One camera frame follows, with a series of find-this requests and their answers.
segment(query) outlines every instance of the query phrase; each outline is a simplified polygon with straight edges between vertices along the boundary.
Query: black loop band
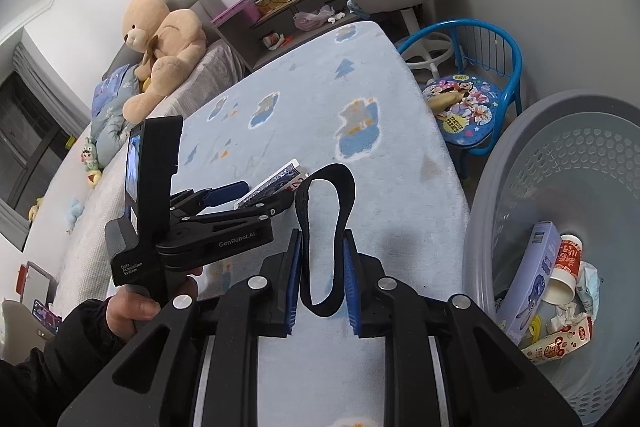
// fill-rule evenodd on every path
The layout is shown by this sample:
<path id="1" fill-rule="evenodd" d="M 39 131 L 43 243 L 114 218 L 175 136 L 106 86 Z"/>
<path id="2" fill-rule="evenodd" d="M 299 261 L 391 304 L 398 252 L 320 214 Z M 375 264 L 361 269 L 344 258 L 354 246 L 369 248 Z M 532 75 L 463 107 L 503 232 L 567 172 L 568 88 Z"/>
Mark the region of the black loop band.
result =
<path id="1" fill-rule="evenodd" d="M 338 194 L 340 211 L 335 224 L 334 235 L 334 282 L 331 292 L 324 301 L 313 304 L 311 302 L 311 288 L 309 276 L 309 187 L 314 180 L 330 182 Z M 314 172 L 304 180 L 296 190 L 296 215 L 302 229 L 302 273 L 300 276 L 300 299 L 313 314 L 319 317 L 330 317 L 340 309 L 344 300 L 344 250 L 342 240 L 347 220 L 351 214 L 356 198 L 356 185 L 353 175 L 345 165 L 334 163 Z"/>

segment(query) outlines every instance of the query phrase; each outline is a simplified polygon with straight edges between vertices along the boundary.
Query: trash bin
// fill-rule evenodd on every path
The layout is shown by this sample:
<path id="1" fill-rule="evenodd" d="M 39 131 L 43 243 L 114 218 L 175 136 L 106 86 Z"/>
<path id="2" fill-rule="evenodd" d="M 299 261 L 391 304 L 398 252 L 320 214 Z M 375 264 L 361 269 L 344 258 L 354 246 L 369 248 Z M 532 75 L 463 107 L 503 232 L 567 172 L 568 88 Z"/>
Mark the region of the trash bin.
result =
<path id="1" fill-rule="evenodd" d="M 638 108 L 565 91 L 527 109 L 500 138 L 478 185 L 463 266 L 466 293 L 494 320 L 495 295 L 513 279 L 533 224 L 545 220 L 581 238 L 583 259 L 601 277 L 600 310 L 589 344 L 538 367 L 583 425 L 616 425 L 640 398 Z M 553 316 L 544 307 L 543 319 Z"/>

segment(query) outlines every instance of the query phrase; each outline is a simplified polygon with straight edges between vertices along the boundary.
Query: window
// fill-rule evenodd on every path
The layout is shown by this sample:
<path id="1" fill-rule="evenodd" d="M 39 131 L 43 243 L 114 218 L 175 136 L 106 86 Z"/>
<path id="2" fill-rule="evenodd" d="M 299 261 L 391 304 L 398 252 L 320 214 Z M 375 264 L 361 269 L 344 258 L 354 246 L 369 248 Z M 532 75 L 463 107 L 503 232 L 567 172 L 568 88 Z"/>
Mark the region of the window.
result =
<path id="1" fill-rule="evenodd" d="M 0 84 L 0 199 L 25 219 L 60 167 L 68 139 L 17 73 Z"/>

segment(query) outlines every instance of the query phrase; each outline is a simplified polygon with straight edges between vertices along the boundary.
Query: gray curtain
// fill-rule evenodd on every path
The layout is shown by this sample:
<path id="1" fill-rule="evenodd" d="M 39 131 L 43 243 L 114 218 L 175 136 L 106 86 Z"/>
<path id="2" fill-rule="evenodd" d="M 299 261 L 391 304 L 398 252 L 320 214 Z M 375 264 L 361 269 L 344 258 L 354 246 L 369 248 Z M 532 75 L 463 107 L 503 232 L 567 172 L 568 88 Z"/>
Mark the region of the gray curtain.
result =
<path id="1" fill-rule="evenodd" d="M 22 250 L 29 233 L 29 221 L 2 200 L 0 200 L 0 233 L 18 250 Z"/>
<path id="2" fill-rule="evenodd" d="M 70 104 L 65 103 L 65 97 L 58 92 L 21 42 L 15 47 L 14 70 L 66 133 L 73 136 L 82 134 L 89 125 L 87 117 L 76 114 Z"/>

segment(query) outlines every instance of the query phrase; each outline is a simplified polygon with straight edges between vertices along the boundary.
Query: metal screw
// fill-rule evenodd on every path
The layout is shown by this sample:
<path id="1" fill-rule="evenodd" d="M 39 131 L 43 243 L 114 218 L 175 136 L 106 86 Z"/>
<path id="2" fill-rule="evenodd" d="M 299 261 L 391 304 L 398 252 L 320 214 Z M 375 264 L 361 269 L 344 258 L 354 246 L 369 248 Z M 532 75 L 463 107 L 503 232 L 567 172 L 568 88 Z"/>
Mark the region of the metal screw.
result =
<path id="1" fill-rule="evenodd" d="M 251 277 L 247 284 L 252 290 L 261 290 L 262 288 L 267 286 L 267 283 L 268 280 L 265 277 L 263 277 L 262 275 L 256 275 L 254 277 Z"/>
<path id="2" fill-rule="evenodd" d="M 191 299 L 190 296 L 178 295 L 174 299 L 174 308 L 177 308 L 179 310 L 184 310 L 184 309 L 187 309 L 189 306 L 191 306 L 192 302 L 193 302 L 193 299 Z"/>
<path id="3" fill-rule="evenodd" d="M 466 310 L 471 306 L 471 299 L 466 295 L 458 294 L 451 299 L 451 304 L 459 310 Z"/>
<path id="4" fill-rule="evenodd" d="M 391 277 L 383 277 L 378 281 L 378 287 L 381 290 L 387 290 L 387 291 L 395 290 L 396 286 L 398 286 L 398 283 L 396 282 L 395 279 L 391 279 Z"/>

